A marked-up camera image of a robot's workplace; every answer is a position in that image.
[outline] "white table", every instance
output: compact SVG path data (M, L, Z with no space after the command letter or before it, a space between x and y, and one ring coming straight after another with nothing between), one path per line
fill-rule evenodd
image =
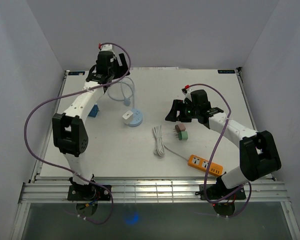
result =
M82 89L85 75L67 76L62 95ZM205 83L218 89L228 101L231 118L252 128L252 121L236 74L218 74L217 70L189 69L134 69L130 77L136 87L136 107L143 113L143 123L138 127L129 127L122 122L122 115L131 107L122 102L111 100L105 94L99 101L96 118L88 117L85 128L89 143L85 152L94 176L100 178L202 178L204 173L187 165L183 158L166 150L162 158L154 155L155 139L152 128L162 125L163 141L182 156L191 154L209 159L219 133L207 129L196 119L185 123L189 139L179 141L173 128L175 122L165 121L174 99L184 99L181 89L185 85ZM223 100L213 90L205 88L212 107L227 112ZM111 94L121 97L120 85L114 85ZM62 113L75 99L64 98L58 106ZM49 139L46 161L69 167L64 156ZM230 171L239 165L239 150L222 139L214 156L215 163ZM41 178L67 178L71 174L65 170L43 164Z

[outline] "black mounting plate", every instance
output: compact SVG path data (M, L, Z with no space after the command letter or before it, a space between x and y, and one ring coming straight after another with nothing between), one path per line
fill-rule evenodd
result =
M209 187L211 187L213 185L214 184L207 184L206 188L208 189ZM204 185L200 184L199 185L199 191L203 193L203 190L204 190ZM210 200L218 200L218 199L220 199L220 196L211 195L211 194L208 194L208 193L207 193L207 196L208 196L208 198ZM200 195L200 199L201 200L206 200L205 196L203 194ZM245 190L243 188L235 193L235 199L236 200L245 200L246 199L246 193L245 193Z
M107 189L110 191L112 190L111 185L104 185ZM95 186L96 189L96 196L98 196L98 201L110 201L110 194L105 194L105 190L99 186ZM73 185L70 185L69 191L68 191L68 201L93 201L94 199L85 199L81 196L80 191L76 191L75 187Z

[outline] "white power adapter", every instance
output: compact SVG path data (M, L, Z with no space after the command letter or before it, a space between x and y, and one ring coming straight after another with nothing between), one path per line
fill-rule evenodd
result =
M134 119L134 113L129 110L127 111L125 114L122 115L122 119L124 124L128 125L129 123L131 123Z

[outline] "orange power strip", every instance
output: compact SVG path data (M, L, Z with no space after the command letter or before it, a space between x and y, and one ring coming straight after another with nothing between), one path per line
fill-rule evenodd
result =
M188 161L188 166L205 172L207 171L208 162L209 162L208 160L205 160L202 157L191 155ZM210 165L209 174L219 177L222 175L223 169L224 168L221 165L212 162Z

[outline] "gray wall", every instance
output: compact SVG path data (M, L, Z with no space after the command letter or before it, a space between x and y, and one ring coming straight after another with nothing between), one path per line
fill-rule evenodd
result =
M63 71L25 0L0 0L0 240L10 236L23 181L35 161L23 141L27 115L56 96ZM29 128L38 150L52 116L43 107Z
M64 70L96 60L100 42L135 67L243 66L278 0L27 0Z
M300 227L300 0L280 0L243 67L258 130L273 133Z

